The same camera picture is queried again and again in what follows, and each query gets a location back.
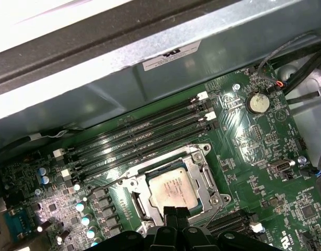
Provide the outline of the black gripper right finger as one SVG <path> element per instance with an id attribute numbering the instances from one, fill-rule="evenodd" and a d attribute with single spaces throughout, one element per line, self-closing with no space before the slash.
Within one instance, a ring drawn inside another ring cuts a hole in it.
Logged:
<path id="1" fill-rule="evenodd" d="M 251 215 L 244 210 L 217 217 L 206 227 L 190 225 L 187 208 L 178 208 L 177 213 L 183 250 L 274 250 L 255 237 L 249 229 Z"/>

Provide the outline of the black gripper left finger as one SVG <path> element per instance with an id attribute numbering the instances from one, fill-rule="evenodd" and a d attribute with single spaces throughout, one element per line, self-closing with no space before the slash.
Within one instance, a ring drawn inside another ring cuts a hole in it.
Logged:
<path id="1" fill-rule="evenodd" d="M 177 209 L 165 207 L 164 225 L 150 228 L 145 236 L 135 231 L 125 231 L 88 250 L 180 250 Z"/>

